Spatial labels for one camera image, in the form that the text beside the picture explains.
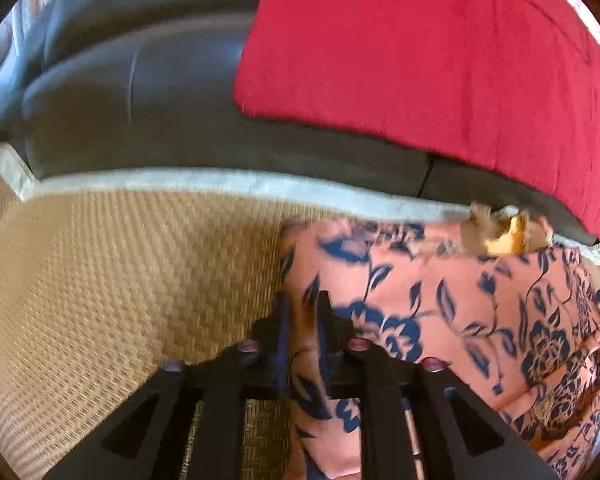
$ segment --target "red fabric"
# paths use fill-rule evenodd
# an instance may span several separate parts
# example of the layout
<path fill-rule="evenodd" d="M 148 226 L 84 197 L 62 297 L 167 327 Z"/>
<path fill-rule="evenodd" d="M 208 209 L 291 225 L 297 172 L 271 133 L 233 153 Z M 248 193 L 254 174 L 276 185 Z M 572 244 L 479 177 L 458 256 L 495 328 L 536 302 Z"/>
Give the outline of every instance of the red fabric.
<path fill-rule="evenodd" d="M 260 0 L 235 99 L 500 172 L 600 237 L 600 47 L 565 0 Z"/>

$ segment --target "floral pattern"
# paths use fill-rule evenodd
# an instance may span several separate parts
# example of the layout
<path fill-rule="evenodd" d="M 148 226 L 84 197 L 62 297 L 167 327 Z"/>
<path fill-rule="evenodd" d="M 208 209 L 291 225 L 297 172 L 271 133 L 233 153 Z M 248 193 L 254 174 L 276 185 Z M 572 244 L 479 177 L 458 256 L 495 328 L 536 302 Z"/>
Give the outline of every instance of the floral pattern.
<path fill-rule="evenodd" d="M 305 315 L 320 290 L 392 357 L 449 362 L 560 478 L 582 471 L 600 428 L 600 313 L 579 251 L 474 258 L 460 232 L 458 223 L 343 220 L 285 230 L 283 287 L 299 350 L 290 408 L 306 463 L 289 480 L 312 478 L 309 469 L 324 478 L 360 471 L 359 402 L 327 398 Z M 416 442 L 408 404 L 405 414 Z"/>

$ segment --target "woven rug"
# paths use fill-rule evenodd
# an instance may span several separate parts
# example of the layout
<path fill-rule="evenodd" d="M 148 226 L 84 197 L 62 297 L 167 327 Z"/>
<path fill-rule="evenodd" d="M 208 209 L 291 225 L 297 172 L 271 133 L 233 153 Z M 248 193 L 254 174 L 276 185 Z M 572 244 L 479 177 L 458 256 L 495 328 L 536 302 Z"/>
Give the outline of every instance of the woven rug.
<path fill-rule="evenodd" d="M 327 213 L 209 192 L 21 202 L 0 176 L 0 452 L 13 470 L 41 478 L 162 357 L 199 362 L 242 338 L 278 288 L 283 219 Z M 246 411 L 243 478 L 280 478 L 286 409 Z"/>

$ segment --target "orange floral garment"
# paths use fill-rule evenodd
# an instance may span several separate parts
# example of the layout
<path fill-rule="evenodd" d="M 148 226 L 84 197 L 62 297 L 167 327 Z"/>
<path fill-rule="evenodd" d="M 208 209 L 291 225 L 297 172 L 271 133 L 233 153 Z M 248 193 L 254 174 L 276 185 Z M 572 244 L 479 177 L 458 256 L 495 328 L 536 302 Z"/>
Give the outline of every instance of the orange floral garment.
<path fill-rule="evenodd" d="M 286 225 L 283 288 L 294 320 L 287 480 L 360 477 L 358 401 L 328 399 L 320 379 L 310 307 L 319 290 L 391 356 L 449 362 L 561 479 L 583 471 L 600 427 L 600 312 L 580 251 L 476 258 L 462 254 L 460 240 L 459 223 Z M 415 434 L 408 406 L 406 419 Z"/>

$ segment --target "pink floral cloth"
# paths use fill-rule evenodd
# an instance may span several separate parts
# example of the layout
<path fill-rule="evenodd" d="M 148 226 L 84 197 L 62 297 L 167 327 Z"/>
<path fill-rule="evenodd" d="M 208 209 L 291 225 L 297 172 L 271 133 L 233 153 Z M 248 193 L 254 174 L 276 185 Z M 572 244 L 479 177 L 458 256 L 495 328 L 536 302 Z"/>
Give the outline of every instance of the pink floral cloth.
<path fill-rule="evenodd" d="M 579 250 L 475 258 L 459 223 L 327 220 L 290 222 L 281 251 L 294 320 L 286 479 L 360 477 L 358 401 L 328 399 L 320 379 L 319 290 L 391 356 L 449 362 L 561 479 L 586 466 L 600 427 L 600 312 Z M 408 406 L 406 418 L 414 435 Z"/>

